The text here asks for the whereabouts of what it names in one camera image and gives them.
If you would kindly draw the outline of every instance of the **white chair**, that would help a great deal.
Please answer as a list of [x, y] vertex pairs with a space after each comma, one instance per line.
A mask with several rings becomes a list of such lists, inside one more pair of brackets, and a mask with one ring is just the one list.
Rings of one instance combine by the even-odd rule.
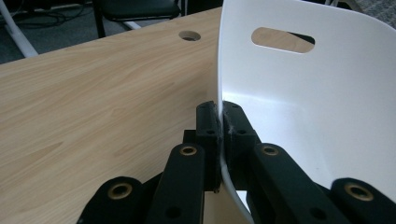
[[[396, 31], [298, 0], [228, 0], [222, 10], [219, 100], [241, 105], [260, 139], [319, 184], [349, 176], [396, 201]], [[307, 53], [257, 46], [260, 27], [316, 44]]]

